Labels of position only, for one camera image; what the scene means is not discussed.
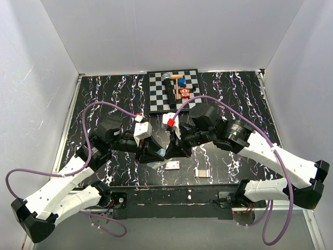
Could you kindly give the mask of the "light blue stapler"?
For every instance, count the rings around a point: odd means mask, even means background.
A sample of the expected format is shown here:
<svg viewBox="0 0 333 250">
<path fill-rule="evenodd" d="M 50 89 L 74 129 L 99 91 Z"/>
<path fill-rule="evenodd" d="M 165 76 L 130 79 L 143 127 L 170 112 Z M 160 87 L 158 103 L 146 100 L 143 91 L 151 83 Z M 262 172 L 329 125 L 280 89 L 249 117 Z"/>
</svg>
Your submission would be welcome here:
<svg viewBox="0 0 333 250">
<path fill-rule="evenodd" d="M 149 155 L 148 163 L 146 165 L 152 169 L 157 169 L 167 163 L 169 160 L 165 158 L 166 150 L 164 148 L 159 149 Z"/>
</svg>

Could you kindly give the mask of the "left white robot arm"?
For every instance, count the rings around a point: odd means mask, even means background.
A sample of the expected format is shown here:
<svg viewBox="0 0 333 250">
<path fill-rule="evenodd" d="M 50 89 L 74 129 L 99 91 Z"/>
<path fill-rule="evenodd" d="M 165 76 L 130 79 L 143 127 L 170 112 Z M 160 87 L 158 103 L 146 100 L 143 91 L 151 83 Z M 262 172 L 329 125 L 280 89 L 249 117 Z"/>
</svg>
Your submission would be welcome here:
<svg viewBox="0 0 333 250">
<path fill-rule="evenodd" d="M 70 194 L 87 177 L 111 159 L 112 151 L 135 153 L 140 163 L 164 161 L 165 149 L 151 134 L 135 141 L 134 135 L 117 129 L 96 129 L 58 176 L 25 199 L 16 198 L 12 210 L 16 220 L 33 243 L 45 240 L 68 217 L 91 206 L 106 208 L 112 202 L 112 191 L 102 181 Z"/>
</svg>

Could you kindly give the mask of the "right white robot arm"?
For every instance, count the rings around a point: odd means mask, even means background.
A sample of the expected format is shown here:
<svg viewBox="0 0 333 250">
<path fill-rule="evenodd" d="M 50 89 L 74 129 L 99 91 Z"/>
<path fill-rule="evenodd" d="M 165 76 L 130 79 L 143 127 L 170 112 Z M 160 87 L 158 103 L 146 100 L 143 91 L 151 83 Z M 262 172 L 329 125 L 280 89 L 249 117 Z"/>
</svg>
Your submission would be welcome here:
<svg viewBox="0 0 333 250">
<path fill-rule="evenodd" d="M 165 159 L 190 157 L 192 148 L 213 143 L 229 151 L 253 159 L 279 173 L 280 179 L 242 180 L 236 192 L 220 199 L 224 206 L 247 207 L 263 200 L 291 201 L 314 209 L 322 197 L 329 163 L 302 159 L 279 146 L 271 146 L 263 135 L 240 120 L 224 120 L 216 109 L 206 104 L 189 111 L 193 124 L 179 122 L 172 112 L 162 116 L 162 124 L 170 131 Z"/>
</svg>

